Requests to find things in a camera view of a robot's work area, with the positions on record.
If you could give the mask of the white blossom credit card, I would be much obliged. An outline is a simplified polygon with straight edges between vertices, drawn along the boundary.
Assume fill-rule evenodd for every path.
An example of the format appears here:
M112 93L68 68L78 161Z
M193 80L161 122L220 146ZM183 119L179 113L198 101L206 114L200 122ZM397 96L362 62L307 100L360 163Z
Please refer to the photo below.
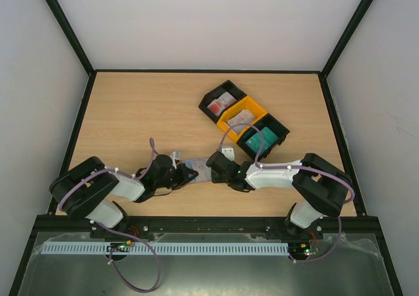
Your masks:
M206 162L206 158L192 161L193 170L199 173L199 176L196 178L197 182L211 181L211 170L207 167Z

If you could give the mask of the brown leather card holder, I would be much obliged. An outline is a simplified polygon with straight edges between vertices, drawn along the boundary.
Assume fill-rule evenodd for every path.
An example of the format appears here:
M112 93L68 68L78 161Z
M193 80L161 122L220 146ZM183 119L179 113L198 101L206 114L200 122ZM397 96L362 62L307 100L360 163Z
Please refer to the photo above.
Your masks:
M198 175L191 181L191 183L211 182L211 169L206 166L207 161L208 157L192 158L183 161L187 168L198 172Z

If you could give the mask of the white pink card stack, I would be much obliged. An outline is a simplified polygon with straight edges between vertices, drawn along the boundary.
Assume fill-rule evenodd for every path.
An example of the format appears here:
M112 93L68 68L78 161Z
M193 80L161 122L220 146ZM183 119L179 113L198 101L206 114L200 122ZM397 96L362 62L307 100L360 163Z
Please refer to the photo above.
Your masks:
M227 121L228 126L234 126L239 124L232 129L232 131L239 135L247 124L251 124L256 119L255 115L247 109L241 110L236 116L232 117Z

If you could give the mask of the yellow plastic bin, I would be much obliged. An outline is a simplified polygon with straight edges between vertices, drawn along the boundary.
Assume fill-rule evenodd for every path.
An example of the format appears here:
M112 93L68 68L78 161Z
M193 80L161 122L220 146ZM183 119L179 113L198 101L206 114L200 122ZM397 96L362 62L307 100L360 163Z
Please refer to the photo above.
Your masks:
M268 111L259 105L252 97L246 96L230 108L226 109L221 114L216 125L222 129L222 131L226 132L230 126L244 123L244 125L234 127L227 135L234 143L237 143L244 132L250 129L248 124L255 124L267 113Z

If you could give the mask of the black bin with teal cards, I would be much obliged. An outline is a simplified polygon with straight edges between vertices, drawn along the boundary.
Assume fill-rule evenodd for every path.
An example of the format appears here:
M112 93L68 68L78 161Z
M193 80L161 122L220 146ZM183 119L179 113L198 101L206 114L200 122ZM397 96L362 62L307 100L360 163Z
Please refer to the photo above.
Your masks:
M259 132L252 127L248 128L240 136L236 144L251 158L255 158L259 148L262 147L258 160L266 158L271 150L277 145L281 145L290 133L289 129L270 113L256 121L253 125Z

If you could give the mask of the black bin with red cards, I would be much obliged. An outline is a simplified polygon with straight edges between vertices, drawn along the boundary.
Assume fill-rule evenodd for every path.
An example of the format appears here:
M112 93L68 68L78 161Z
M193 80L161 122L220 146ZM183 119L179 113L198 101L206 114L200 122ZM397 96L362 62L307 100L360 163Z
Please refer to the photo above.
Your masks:
M224 111L246 96L243 90L227 80L205 94L198 108L216 124Z

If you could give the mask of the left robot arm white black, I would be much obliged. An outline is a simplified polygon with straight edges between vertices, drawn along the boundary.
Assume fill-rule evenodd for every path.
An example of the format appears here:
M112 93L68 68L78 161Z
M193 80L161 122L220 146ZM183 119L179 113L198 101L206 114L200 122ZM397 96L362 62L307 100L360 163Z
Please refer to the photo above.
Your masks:
M176 153L157 155L136 175L107 167L98 157L90 157L66 174L55 179L49 187L58 209L70 219L96 221L115 228L126 216L123 209L106 198L109 195L141 203L156 195L157 190L178 190L199 172L183 164Z

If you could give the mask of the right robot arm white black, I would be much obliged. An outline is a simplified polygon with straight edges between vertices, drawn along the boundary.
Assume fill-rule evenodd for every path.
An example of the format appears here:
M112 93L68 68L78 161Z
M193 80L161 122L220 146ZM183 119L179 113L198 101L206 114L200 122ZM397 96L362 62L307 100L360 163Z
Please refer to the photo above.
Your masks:
M293 238L300 238L313 222L325 215L339 217L343 205L355 198L349 175L315 153L288 163L238 164L217 151L206 166L216 183L224 183L235 191L294 188L304 200L292 205L285 218L285 230Z

